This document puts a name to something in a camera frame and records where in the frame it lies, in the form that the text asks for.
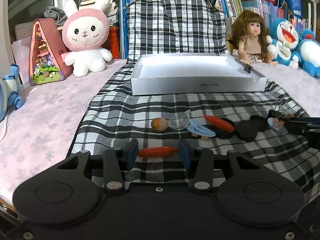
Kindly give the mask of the black binder clip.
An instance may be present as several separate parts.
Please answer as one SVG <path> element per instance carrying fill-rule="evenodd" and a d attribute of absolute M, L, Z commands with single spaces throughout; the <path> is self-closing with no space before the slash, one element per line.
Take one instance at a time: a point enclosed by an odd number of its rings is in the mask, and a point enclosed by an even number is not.
<path fill-rule="evenodd" d="M 276 118 L 278 121 L 288 121 L 290 120 L 293 115 L 290 113 L 281 112 L 280 108 L 284 105 L 284 99 L 278 99 L 275 101 L 275 106 L 268 111 L 267 119 L 269 118 Z"/>

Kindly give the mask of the black white plaid cloth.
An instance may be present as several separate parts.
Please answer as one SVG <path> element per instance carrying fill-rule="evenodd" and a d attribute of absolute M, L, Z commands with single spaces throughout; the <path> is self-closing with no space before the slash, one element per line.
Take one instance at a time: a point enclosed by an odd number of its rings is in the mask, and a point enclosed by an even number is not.
<path fill-rule="evenodd" d="M 151 120 L 170 118 L 187 110 L 204 124 L 204 115 L 232 122 L 252 115 L 266 116 L 272 109 L 307 117 L 306 111 L 274 81 L 268 80 L 258 93 L 200 93 L 133 96 L 130 77 L 140 55 L 175 52 L 227 53 L 223 13 L 213 0 L 135 0 L 127 7 L 129 59 L 89 103 L 72 141 L 69 153 L 87 150 L 102 154 L 124 147 L 136 138 L 140 148 L 177 146 L 187 139 L 195 147 L 214 153 L 236 150 L 294 181 L 307 202 L 319 196 L 319 150 L 310 148 L 301 135 L 271 129 L 258 133 L 252 142 L 237 137 L 196 139 L 188 131 L 167 129 L 157 133 Z"/>

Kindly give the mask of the pink fuzzy blanket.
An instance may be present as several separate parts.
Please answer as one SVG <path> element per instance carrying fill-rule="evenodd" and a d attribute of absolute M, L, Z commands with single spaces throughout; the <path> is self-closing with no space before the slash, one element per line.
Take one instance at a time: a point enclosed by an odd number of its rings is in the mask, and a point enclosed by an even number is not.
<path fill-rule="evenodd" d="M 18 185 L 66 157 L 89 103 L 125 63 L 116 60 L 103 72 L 24 87 L 26 102 L 9 114 L 1 141 L 1 200 L 11 205 Z"/>

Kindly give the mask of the blue dinosaur toy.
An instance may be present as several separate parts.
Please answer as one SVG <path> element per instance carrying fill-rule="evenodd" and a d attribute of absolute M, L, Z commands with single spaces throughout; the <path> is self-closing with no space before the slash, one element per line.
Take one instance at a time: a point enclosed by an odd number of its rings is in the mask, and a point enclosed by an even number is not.
<path fill-rule="evenodd" d="M 10 74 L 1 78 L 1 121 L 5 118 L 10 107 L 17 110 L 25 103 L 25 100 L 20 96 L 19 74 L 19 66 L 13 63 L 10 66 Z"/>

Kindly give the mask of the black round lid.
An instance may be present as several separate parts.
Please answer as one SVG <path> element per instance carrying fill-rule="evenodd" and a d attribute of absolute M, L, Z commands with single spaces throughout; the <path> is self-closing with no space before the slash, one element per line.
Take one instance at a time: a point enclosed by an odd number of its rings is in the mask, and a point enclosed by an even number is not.
<path fill-rule="evenodd" d="M 233 126 L 232 132 L 225 131 L 225 130 L 220 129 L 214 125 L 211 125 L 210 129 L 216 133 L 216 137 L 219 139 L 231 139 L 236 131 L 236 125 L 234 122 L 232 122 L 231 120 L 229 120 L 227 118 L 221 118 L 221 119 Z"/>
<path fill-rule="evenodd" d="M 269 129 L 267 119 L 265 117 L 260 115 L 251 115 L 249 119 L 257 126 L 259 132 L 265 132 Z"/>

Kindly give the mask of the grey crumpled cloth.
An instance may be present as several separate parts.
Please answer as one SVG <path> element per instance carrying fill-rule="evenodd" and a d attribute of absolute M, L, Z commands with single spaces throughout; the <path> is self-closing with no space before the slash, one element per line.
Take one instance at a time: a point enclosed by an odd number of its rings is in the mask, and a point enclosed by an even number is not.
<path fill-rule="evenodd" d="M 65 12 L 60 8 L 54 6 L 48 6 L 43 13 L 45 18 L 52 18 L 55 22 L 56 27 L 61 27 L 67 20 Z"/>

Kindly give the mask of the small blue cartoon badge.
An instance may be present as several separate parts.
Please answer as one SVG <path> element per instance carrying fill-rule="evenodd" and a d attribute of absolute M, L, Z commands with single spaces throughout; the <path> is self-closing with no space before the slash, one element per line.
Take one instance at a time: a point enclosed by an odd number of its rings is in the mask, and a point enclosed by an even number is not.
<path fill-rule="evenodd" d="M 270 117 L 267 119 L 267 124 L 270 129 L 281 132 L 284 128 L 285 122 L 279 118 Z"/>

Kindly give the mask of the pink triangular miniature house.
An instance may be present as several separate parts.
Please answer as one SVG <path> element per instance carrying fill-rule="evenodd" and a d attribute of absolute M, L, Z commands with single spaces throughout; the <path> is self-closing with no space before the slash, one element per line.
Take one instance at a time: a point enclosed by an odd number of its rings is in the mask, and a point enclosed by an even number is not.
<path fill-rule="evenodd" d="M 65 65 L 63 57 L 67 49 L 52 18 L 40 18 L 33 22 L 29 49 L 29 84 L 65 80 L 73 72 Z"/>

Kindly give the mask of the red plastic tube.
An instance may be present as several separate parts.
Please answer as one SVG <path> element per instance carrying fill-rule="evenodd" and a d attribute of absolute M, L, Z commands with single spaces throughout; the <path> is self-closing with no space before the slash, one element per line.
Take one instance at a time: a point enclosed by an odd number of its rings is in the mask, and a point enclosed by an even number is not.
<path fill-rule="evenodd" d="M 139 150 L 138 156 L 141 158 L 162 158 L 176 154 L 178 152 L 179 149 L 175 147 L 154 147 Z"/>
<path fill-rule="evenodd" d="M 205 115 L 204 118 L 213 126 L 218 127 L 226 132 L 233 132 L 234 126 L 225 120 L 213 115 Z"/>

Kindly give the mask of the black oval pad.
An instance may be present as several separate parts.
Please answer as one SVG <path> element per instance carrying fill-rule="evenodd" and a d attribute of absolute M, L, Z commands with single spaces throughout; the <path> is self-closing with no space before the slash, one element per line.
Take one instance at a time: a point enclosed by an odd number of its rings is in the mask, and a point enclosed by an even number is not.
<path fill-rule="evenodd" d="M 237 124 L 236 136 L 243 141 L 252 142 L 256 139 L 258 125 L 252 120 L 242 120 Z"/>

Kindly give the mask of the binder clip on box edge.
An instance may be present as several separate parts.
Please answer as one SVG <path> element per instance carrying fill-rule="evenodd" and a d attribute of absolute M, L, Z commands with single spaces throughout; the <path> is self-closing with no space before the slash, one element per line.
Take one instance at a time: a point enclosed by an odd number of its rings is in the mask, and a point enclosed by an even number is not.
<path fill-rule="evenodd" d="M 244 60 L 243 65 L 244 65 L 244 71 L 250 74 L 252 71 L 252 62 L 249 60 Z"/>

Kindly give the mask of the clear plastic cup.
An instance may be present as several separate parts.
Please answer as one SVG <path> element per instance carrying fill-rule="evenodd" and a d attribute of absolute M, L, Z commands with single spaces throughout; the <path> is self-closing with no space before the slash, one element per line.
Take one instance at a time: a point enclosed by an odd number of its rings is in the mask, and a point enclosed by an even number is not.
<path fill-rule="evenodd" d="M 190 124 L 190 110 L 183 113 L 175 114 L 169 121 L 168 125 L 175 131 L 182 131 Z"/>

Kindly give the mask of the white cardboard box tray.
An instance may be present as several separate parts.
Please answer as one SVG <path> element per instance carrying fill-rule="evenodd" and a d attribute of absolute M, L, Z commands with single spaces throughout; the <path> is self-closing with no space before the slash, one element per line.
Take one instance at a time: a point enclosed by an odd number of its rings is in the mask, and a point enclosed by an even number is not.
<path fill-rule="evenodd" d="M 211 53 L 145 54 L 131 75 L 133 95 L 263 92 L 267 78 L 235 57 Z"/>

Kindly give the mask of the brown walnut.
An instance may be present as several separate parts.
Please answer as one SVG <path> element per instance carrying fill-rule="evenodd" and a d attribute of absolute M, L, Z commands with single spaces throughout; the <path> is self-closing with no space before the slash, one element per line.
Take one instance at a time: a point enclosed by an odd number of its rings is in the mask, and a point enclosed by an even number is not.
<path fill-rule="evenodd" d="M 168 121 L 164 118 L 154 118 L 151 121 L 151 128 L 153 131 L 164 132 L 168 127 Z"/>

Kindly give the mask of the light blue hair clip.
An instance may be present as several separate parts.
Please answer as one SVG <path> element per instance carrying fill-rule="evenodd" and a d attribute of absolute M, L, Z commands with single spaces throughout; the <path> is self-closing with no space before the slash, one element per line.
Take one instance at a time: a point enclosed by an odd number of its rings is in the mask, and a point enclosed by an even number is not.
<path fill-rule="evenodd" d="M 194 137 L 201 137 L 203 140 L 208 140 L 216 136 L 216 133 L 207 127 L 203 126 L 194 119 L 190 119 L 187 131 Z"/>

